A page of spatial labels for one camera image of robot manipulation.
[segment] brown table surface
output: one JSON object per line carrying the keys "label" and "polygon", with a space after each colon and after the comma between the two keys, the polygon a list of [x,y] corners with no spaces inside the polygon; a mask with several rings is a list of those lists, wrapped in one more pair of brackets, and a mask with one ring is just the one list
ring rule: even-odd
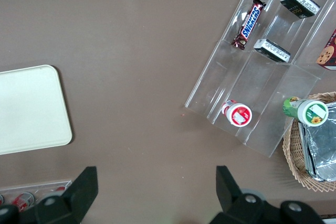
{"label": "brown table surface", "polygon": [[[0,0],[0,71],[43,64],[61,76],[69,145],[0,156],[0,187],[76,178],[96,165],[82,223],[208,223],[220,211],[216,165],[279,206],[334,214],[271,158],[184,107],[239,0]],[[314,92],[333,91],[328,72]]]}

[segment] clear plastic tray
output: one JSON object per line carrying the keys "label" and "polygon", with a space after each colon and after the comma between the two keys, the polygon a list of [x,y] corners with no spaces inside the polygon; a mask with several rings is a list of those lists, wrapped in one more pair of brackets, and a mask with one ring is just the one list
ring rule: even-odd
{"label": "clear plastic tray", "polygon": [[[299,19],[280,0],[267,3],[245,50],[231,46],[253,0],[241,0],[217,43],[185,106],[205,117],[243,144],[271,156],[286,131],[284,99],[305,98],[325,69],[315,63],[336,26],[335,0],[314,0],[321,6],[309,18]],[[291,53],[288,63],[274,62],[253,49],[267,38]],[[252,109],[249,125],[234,127],[221,114],[222,104],[236,100]]]}
{"label": "clear plastic tray", "polygon": [[43,198],[54,195],[58,187],[62,186],[67,189],[71,185],[71,183],[71,180],[62,180],[44,184],[1,188],[0,195],[4,197],[4,204],[11,204],[17,196],[24,192],[29,192],[35,197],[34,204],[32,204],[33,206],[38,204]]}

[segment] snickers logo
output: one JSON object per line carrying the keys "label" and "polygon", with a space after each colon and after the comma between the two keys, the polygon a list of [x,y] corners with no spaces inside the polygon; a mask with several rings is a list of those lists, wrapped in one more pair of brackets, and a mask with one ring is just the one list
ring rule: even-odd
{"label": "snickers logo", "polygon": [[241,35],[246,40],[248,36],[250,35],[251,31],[253,30],[254,25],[256,24],[256,21],[259,15],[260,15],[260,10],[257,8],[257,6],[254,6],[252,12],[248,16],[244,29],[241,31]]}

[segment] screw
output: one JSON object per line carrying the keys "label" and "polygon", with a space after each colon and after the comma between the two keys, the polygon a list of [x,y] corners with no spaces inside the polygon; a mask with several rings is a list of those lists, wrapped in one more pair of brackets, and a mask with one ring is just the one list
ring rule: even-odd
{"label": "screw", "polygon": [[293,210],[295,212],[301,212],[302,211],[301,207],[298,204],[293,203],[293,202],[289,203],[288,207],[289,207],[290,210]]}
{"label": "screw", "polygon": [[5,215],[6,213],[8,213],[8,211],[9,211],[8,208],[3,208],[3,209],[1,209],[1,210],[0,210],[0,216],[1,216],[1,215]]}
{"label": "screw", "polygon": [[255,203],[255,202],[257,202],[257,199],[256,199],[253,195],[247,195],[247,196],[245,197],[245,200],[246,200],[247,202],[249,202],[249,203]]}
{"label": "screw", "polygon": [[55,199],[53,199],[53,198],[49,198],[49,199],[46,200],[46,202],[44,202],[44,205],[45,205],[45,206],[50,206],[50,205],[52,205],[53,203],[55,203]]}

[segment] yogurt cup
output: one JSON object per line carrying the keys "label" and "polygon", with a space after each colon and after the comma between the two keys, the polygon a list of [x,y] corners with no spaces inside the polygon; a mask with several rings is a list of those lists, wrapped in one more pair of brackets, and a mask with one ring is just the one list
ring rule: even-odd
{"label": "yogurt cup", "polygon": [[329,111],[321,101],[290,97],[283,102],[285,115],[298,119],[311,127],[320,126],[326,122]]}
{"label": "yogurt cup", "polygon": [[226,101],[222,105],[222,113],[236,127],[246,126],[252,119],[251,109],[242,103],[237,103],[235,100]]}

